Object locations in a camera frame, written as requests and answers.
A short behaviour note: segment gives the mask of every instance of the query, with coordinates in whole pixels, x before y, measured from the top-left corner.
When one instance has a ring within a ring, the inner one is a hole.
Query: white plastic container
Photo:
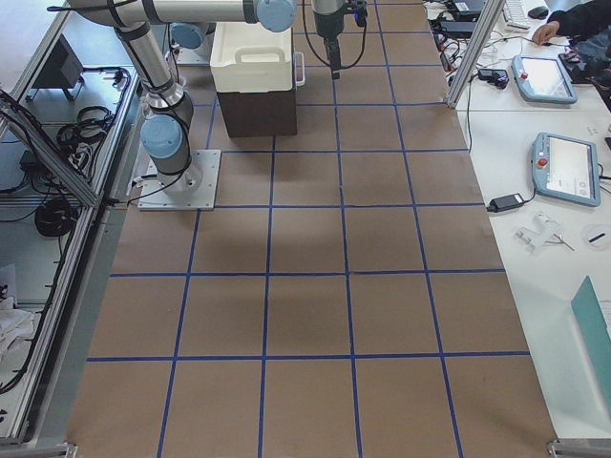
[[[220,22],[210,69],[219,93],[268,93],[293,87],[291,31]]]

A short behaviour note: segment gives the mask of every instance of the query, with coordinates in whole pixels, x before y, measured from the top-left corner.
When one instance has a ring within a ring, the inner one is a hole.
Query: blue tablet frame
[[[522,64],[523,59],[535,59],[535,60],[551,60],[556,63],[558,67],[558,71],[562,76],[562,80],[564,81],[564,86],[566,88],[566,92],[568,96],[557,96],[557,95],[548,95],[548,94],[536,94],[533,91],[533,88],[528,80],[522,79],[520,76],[524,73],[524,65]],[[531,57],[528,55],[517,55],[514,57],[512,61],[512,72],[514,73],[514,77],[516,78],[517,88],[519,89],[519,93],[522,97],[529,102],[548,102],[548,103],[560,103],[560,104],[571,104],[575,103],[578,100],[577,93],[575,92],[575,88],[571,84],[571,77],[564,69],[564,66],[554,57]]]
[[[592,190],[592,196],[584,198],[581,196],[575,196],[573,194],[562,193],[547,188],[549,171],[550,171],[550,138],[559,138],[561,140],[571,141],[573,143],[579,143],[585,145],[588,148],[588,167],[590,172],[590,189]],[[537,162],[545,158],[547,159],[547,165],[540,167]],[[600,205],[600,180],[599,180],[599,161],[596,154],[596,145],[589,141],[578,140],[569,136],[548,134],[541,132],[537,135],[535,142],[533,143],[533,157],[532,157],[532,170],[533,170],[533,182],[535,184],[535,191],[537,194],[542,196],[548,196],[550,198],[561,198],[570,202],[579,203],[581,205],[588,205],[590,207],[598,207]]]

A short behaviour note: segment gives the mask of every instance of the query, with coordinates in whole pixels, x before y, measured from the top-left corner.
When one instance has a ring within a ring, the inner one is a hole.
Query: tablet screen
[[[592,197],[592,167],[589,147],[550,136],[550,164],[547,189],[559,193]]]
[[[569,96],[556,60],[522,58],[521,63],[534,95]]]

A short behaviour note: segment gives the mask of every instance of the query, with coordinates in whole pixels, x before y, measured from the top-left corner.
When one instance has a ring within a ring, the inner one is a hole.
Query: human hand
[[[554,38],[560,28],[560,22],[552,21],[539,27],[535,33],[533,33],[533,41],[538,45],[547,43],[550,39]]]

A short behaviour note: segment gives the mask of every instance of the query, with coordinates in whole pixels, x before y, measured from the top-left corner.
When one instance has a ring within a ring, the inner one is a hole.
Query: blue joint cap
[[[201,46],[205,35],[200,28],[194,24],[177,22],[172,24],[172,38],[187,50],[194,50]]]
[[[167,159],[176,154],[182,144],[179,123],[167,114],[157,114],[144,121],[140,129],[142,145],[153,159]]]
[[[285,31],[295,19],[294,0],[261,0],[257,4],[257,18],[269,31]]]

